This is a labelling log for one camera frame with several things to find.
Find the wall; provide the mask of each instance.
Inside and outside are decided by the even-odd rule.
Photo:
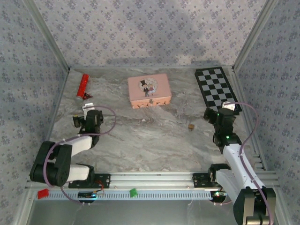
[[[0,8],[0,224],[9,225],[66,73],[21,0]]]
[[[280,0],[238,72],[268,167],[276,170],[295,224],[300,224],[300,2]]]
[[[232,65],[265,0],[35,0],[68,65]]]

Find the gray marble table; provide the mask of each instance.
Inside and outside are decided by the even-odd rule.
[[[206,109],[194,69],[86,69],[70,71],[55,118],[51,140],[59,141],[77,134],[72,116],[83,115],[75,96],[82,73],[90,75],[84,103],[105,105],[115,110],[117,125],[100,137],[91,150],[72,158],[73,163],[95,166],[96,171],[206,171],[212,163],[225,158],[212,142],[213,126],[203,119]],[[172,99],[169,105],[132,109],[127,78],[167,73]],[[113,124],[112,114],[104,109],[102,132]],[[193,131],[188,130],[191,121]],[[238,116],[234,131],[241,140],[247,137],[243,120]],[[247,155],[251,147],[246,146]]]

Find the black and white checkered board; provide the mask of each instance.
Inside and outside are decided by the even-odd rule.
[[[222,67],[197,69],[195,76],[207,107],[218,111],[222,102],[238,101]],[[241,111],[242,108],[237,105],[234,114]]]

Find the green clip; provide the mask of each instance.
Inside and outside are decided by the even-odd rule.
[[[136,197],[137,196],[137,191],[135,188],[131,189],[130,191],[130,197],[133,198],[133,197]]]

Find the pink jewelry box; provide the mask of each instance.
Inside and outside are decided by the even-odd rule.
[[[132,108],[167,105],[171,89],[167,74],[155,74],[128,78],[129,100]]]

